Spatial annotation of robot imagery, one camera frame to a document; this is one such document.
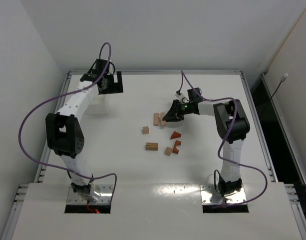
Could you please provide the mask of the light wooden long block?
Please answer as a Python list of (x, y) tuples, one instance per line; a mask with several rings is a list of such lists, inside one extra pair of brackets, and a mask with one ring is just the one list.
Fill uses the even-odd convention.
[(153, 125), (154, 126), (159, 125), (159, 114), (157, 112), (153, 114)]

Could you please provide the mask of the red-brown wooden arch block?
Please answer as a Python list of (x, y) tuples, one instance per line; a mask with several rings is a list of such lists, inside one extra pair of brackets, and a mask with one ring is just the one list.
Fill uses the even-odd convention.
[(179, 153), (178, 147), (181, 145), (181, 143), (182, 143), (181, 141), (175, 140), (172, 153), (174, 153), (174, 154)]

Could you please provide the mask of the small light wooden block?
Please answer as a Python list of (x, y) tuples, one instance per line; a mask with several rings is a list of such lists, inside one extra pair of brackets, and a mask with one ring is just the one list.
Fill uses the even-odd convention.
[(148, 126), (144, 126), (144, 127), (142, 128), (142, 133), (143, 133), (144, 135), (149, 134), (149, 133), (150, 133), (149, 127), (148, 127)]

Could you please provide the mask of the light wooden letter cube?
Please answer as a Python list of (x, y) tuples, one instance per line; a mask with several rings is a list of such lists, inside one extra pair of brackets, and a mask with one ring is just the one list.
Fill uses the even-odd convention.
[(167, 156), (170, 156), (173, 152), (173, 149), (171, 147), (166, 147), (164, 154)]

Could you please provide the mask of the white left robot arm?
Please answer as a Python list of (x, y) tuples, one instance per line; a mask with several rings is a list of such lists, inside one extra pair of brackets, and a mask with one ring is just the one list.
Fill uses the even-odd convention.
[(122, 92), (121, 72), (115, 71), (111, 61), (97, 59), (63, 107), (56, 113), (49, 113), (45, 119), (48, 147), (63, 160), (73, 192), (89, 203), (99, 200), (100, 189), (86, 161), (79, 157), (84, 148), (80, 121), (97, 96)]

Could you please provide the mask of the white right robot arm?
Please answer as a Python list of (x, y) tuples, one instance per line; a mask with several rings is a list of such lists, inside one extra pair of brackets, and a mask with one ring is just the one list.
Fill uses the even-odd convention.
[(242, 187), (239, 166), (241, 148), (250, 131), (250, 124), (240, 100), (188, 103), (174, 100), (162, 120), (180, 122), (188, 114), (208, 115), (215, 118), (218, 135), (223, 140), (223, 146), (219, 149), (219, 152), (223, 153), (223, 164), (215, 187), (217, 193), (225, 196), (240, 191)]

